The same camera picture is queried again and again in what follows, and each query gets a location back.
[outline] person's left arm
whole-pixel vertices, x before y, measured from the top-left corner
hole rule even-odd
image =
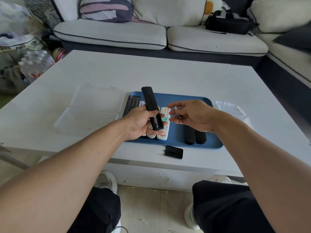
[[[122,142],[146,132],[163,133],[146,127],[148,118],[157,113],[146,111],[145,105],[135,108],[2,185],[1,232],[67,232],[99,173]]]

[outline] pant leg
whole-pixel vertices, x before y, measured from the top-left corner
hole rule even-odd
[[[120,197],[93,187],[67,233],[111,233],[121,218]]]
[[[204,233],[274,233],[248,186],[203,180],[192,192],[194,218]]]

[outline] blue tray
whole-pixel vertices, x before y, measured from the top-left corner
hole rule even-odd
[[[166,107],[169,103],[175,101],[186,101],[186,100],[202,100],[209,106],[213,107],[212,102],[206,97],[197,97],[197,96],[184,96],[184,95],[173,95],[173,94],[162,94],[162,93],[154,93],[155,99],[160,106]],[[144,96],[142,92],[132,92],[129,96],[140,96],[141,100],[144,101]],[[187,145],[184,141],[184,125],[178,125],[173,122],[169,124],[169,134],[166,141],[158,140],[157,138],[150,139],[148,137],[141,136],[136,140],[128,141],[128,142],[136,142],[136,143],[147,143],[147,144],[158,144],[158,145],[171,145],[171,146],[180,146],[180,147],[194,147],[201,149],[219,149],[223,146],[220,139],[211,132],[206,132],[206,140],[207,142],[203,145],[194,144]]]

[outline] striped pillow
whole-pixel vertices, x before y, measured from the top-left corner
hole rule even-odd
[[[82,19],[110,23],[130,22],[133,18],[132,0],[82,0]]]

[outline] coffee table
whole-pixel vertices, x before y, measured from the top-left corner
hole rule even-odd
[[[154,92],[186,94],[239,105],[254,129],[311,165],[309,141],[254,69],[219,63],[72,51],[0,110],[2,149],[51,156],[78,137],[62,135],[54,123],[83,84],[130,92],[152,86]],[[164,146],[123,143],[106,169],[120,184],[163,189],[191,189],[213,174],[242,176],[225,147],[183,148],[182,160],[164,156]]]

